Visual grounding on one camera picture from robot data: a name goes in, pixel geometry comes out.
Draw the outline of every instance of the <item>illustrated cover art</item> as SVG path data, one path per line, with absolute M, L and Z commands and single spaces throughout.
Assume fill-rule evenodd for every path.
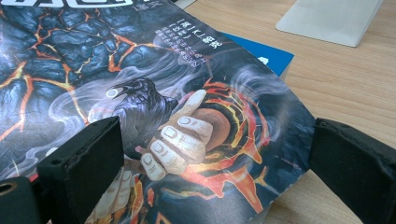
M 120 117 L 124 166 L 87 223 L 246 223 L 308 169 L 298 98 L 171 1 L 3 0 L 0 102 L 1 179 Z

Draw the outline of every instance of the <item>black plastic object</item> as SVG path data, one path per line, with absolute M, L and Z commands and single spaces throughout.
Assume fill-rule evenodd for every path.
M 317 119 L 311 169 L 363 223 L 396 223 L 396 150 L 350 126 Z
M 84 223 L 123 165 L 118 118 L 92 123 L 37 165 L 53 223 Z
M 84 223 L 122 165 L 119 118 L 96 121 L 40 162 L 32 183 L 0 181 L 0 223 Z
M 42 223 L 28 178 L 15 177 L 0 182 L 0 223 Z

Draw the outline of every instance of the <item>crow's beak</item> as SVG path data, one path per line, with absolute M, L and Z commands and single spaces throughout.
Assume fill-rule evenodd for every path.
M 113 97 L 113 99 L 115 99 L 115 98 L 117 98 L 117 97 L 123 95 L 124 93 L 126 93 L 126 92 L 128 91 L 128 89 L 129 89 L 129 88 L 123 86 L 123 84 L 119 84 L 119 85 L 115 85 L 115 86 L 112 86 L 112 87 L 108 88 L 108 89 L 107 89 L 107 92 L 109 92 L 109 91 L 116 91 L 117 94 Z

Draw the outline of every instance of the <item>blue book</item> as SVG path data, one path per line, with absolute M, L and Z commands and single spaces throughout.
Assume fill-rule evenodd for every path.
M 286 76 L 291 60 L 294 57 L 293 54 L 236 35 L 223 34 L 247 49 L 251 54 L 271 68 L 279 77 L 284 78 Z

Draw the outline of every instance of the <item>wooden table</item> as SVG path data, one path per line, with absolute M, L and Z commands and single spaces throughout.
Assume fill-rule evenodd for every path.
M 278 31 L 294 2 L 198 0 L 186 10 L 219 31 L 293 53 L 286 83 L 315 117 L 396 148 L 396 1 L 384 1 L 356 48 Z M 275 201 L 266 221 L 361 223 L 311 171 Z

